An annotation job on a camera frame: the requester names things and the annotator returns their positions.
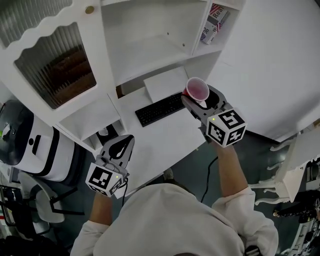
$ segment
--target black keyboard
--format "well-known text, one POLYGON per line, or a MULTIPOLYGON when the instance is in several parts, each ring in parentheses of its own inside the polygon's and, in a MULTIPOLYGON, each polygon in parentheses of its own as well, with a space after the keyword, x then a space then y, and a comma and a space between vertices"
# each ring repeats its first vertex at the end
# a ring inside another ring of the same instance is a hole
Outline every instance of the black keyboard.
POLYGON ((185 108, 181 100, 181 92, 171 95, 168 98, 159 100, 149 106, 141 108, 135 112, 142 127, 150 125, 162 118, 165 118, 179 110, 185 108))

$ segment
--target white desk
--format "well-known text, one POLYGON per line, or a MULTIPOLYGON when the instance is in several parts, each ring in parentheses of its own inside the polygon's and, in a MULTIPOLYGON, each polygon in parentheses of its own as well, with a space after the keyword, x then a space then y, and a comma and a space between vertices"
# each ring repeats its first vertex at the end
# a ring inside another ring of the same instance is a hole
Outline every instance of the white desk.
MULTIPOLYGON (((196 120, 187 109, 182 109, 146 127, 142 127, 135 111, 152 104, 146 88, 136 90, 119 99, 122 120, 128 133, 135 138, 131 159, 126 167, 128 188, 126 196, 159 176, 163 171, 186 157, 205 139, 196 120)), ((125 188, 115 192, 121 198, 125 188)))

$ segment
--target black cable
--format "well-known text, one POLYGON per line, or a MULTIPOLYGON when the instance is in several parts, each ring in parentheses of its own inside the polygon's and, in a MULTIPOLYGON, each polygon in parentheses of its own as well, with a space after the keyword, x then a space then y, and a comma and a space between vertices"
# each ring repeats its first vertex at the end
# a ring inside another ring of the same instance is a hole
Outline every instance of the black cable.
POLYGON ((125 178, 125 190, 124 190, 123 197, 122 197, 122 207, 125 204, 125 196, 127 193, 127 189, 128 189, 128 178, 125 178))
POLYGON ((208 192, 208 189, 209 189, 210 167, 213 165, 213 163, 214 163, 217 159, 218 159, 218 157, 216 157, 215 159, 213 159, 213 160, 211 161, 211 163, 208 165, 208 175, 207 175, 207 177, 206 177, 206 189, 205 189, 205 192, 204 192, 204 194, 203 194, 203 196, 202 196, 201 203, 204 201, 205 196, 206 196, 206 194, 207 194, 207 192, 208 192))

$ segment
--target dark floor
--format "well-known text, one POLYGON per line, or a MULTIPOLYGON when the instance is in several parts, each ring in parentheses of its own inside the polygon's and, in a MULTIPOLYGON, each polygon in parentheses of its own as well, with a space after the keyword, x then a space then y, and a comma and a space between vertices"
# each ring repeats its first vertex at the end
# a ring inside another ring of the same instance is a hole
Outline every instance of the dark floor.
MULTIPOLYGON (((235 145, 238 153, 240 164, 244 171, 249 184, 255 184, 259 180, 266 180, 274 175, 273 171, 267 170, 268 166, 272 166, 280 161, 283 161, 286 149, 278 152, 271 152, 269 148, 273 144, 257 137, 245 135, 244 138, 235 145)), ((207 182, 207 171, 209 163, 216 157, 214 149, 208 144, 203 144, 198 150, 195 150, 180 162, 172 166, 175 179, 188 187, 198 198, 201 199, 207 182)), ((55 225, 59 238, 64 245, 71 245, 77 237, 83 223, 88 220, 93 198, 95 193, 90 190, 85 179, 90 163, 94 161, 93 156, 88 152, 83 163, 81 174, 78 181, 78 191, 68 198, 64 199, 62 206, 65 210, 84 211, 84 216, 66 215, 63 223, 55 225)), ((305 182, 301 183, 301 190, 304 189, 305 182)), ((50 182, 50 186, 59 194, 70 189, 60 183, 50 182)), ((274 193, 263 193, 262 189, 256 189, 256 198, 272 198, 277 195, 274 193)), ((204 203, 211 206, 216 199, 221 196, 219 175, 217 163, 211 167, 209 190, 204 199, 204 203)), ((117 218, 121 209, 122 200, 112 199, 113 201, 113 218, 117 218)), ((272 219, 279 232, 279 248, 278 253, 291 247, 298 229, 298 219, 291 218, 275 218, 273 210, 278 208, 286 208, 289 203, 285 204, 266 204, 261 203, 255 207, 255 210, 263 212, 266 217, 272 219)))

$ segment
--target wall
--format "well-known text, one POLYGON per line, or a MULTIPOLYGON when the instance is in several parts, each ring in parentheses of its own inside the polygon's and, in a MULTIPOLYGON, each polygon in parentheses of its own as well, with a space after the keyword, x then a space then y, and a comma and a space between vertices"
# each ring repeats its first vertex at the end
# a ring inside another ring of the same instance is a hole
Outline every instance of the wall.
POLYGON ((15 99, 9 89, 0 81, 0 106, 10 99, 15 99))
POLYGON ((247 0, 207 82, 250 131, 282 141, 320 117, 319 42, 314 0, 247 0))

